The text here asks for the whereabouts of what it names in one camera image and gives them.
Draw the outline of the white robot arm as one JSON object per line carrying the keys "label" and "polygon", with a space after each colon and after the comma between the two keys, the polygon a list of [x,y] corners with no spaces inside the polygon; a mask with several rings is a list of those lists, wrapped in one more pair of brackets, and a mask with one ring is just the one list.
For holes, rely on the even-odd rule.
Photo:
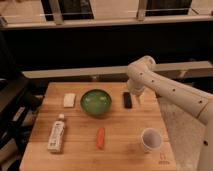
{"label": "white robot arm", "polygon": [[153,71],[155,66],[151,56],[130,63],[126,68],[128,90],[141,95],[148,87],[205,125],[197,171],[213,171],[213,94],[161,76]]}

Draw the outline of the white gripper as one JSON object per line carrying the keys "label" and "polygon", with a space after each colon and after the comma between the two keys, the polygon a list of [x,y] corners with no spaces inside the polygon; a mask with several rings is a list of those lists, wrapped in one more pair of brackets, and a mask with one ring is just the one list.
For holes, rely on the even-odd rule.
{"label": "white gripper", "polygon": [[127,81],[127,88],[133,95],[139,96],[138,103],[141,106],[145,102],[145,93],[143,93],[144,86],[133,81],[132,79],[129,79]]}

